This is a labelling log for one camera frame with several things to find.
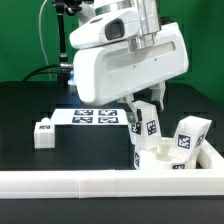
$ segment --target white robot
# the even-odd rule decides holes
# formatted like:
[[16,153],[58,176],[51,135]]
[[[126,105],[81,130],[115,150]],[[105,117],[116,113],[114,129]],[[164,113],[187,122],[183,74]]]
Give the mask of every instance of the white robot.
[[73,63],[79,97],[94,106],[114,100],[129,105],[139,168],[139,152],[154,156],[161,132],[155,106],[133,103],[133,93],[150,87],[152,101],[163,110],[164,81],[188,69],[183,37],[177,23],[160,26],[156,0],[95,0],[83,6],[80,27],[70,35],[79,49]]

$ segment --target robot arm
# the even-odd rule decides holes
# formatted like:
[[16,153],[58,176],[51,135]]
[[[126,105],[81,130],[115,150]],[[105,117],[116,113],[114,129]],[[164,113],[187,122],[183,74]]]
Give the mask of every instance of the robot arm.
[[80,49],[74,73],[84,103],[103,105],[187,71],[178,25],[160,27],[155,0],[95,0],[94,8],[70,35]]

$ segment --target black tabletop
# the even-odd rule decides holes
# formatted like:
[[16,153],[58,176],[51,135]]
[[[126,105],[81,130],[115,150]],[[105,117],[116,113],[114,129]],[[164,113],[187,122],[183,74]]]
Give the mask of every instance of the black tabletop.
[[[149,101],[150,91],[136,94]],[[192,87],[168,84],[159,114],[164,137],[179,120],[211,119],[207,140],[224,152],[224,110]],[[56,108],[90,108],[63,85],[48,82],[0,84],[0,170],[133,169],[127,126],[57,126],[56,148],[34,150],[37,121]],[[102,108],[120,108],[113,102]],[[1,223],[222,223],[224,198],[146,197],[0,200]]]

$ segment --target green background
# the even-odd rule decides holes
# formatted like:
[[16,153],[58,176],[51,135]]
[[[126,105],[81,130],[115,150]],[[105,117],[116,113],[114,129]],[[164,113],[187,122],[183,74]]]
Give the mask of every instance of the green background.
[[[45,65],[38,36],[38,15],[43,0],[1,1],[0,81],[20,81]],[[160,0],[160,16],[179,23],[187,46],[190,67],[172,80],[190,84],[224,107],[224,1]],[[50,64],[58,63],[57,18],[51,0],[43,13],[43,39]],[[66,38],[77,27],[77,18],[65,16]],[[69,60],[75,51],[67,44]],[[48,77],[40,76],[39,80]]]

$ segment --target white cube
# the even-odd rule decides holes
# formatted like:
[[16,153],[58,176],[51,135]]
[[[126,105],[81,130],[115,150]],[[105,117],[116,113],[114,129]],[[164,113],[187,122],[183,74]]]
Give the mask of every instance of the white cube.
[[34,145],[35,149],[55,148],[55,125],[49,119],[36,123]]
[[142,112],[142,122],[128,124],[131,142],[145,150],[152,150],[161,142],[161,131],[155,105],[136,101],[136,109]]
[[176,129],[169,155],[184,161],[197,157],[211,120],[189,116],[181,120]]

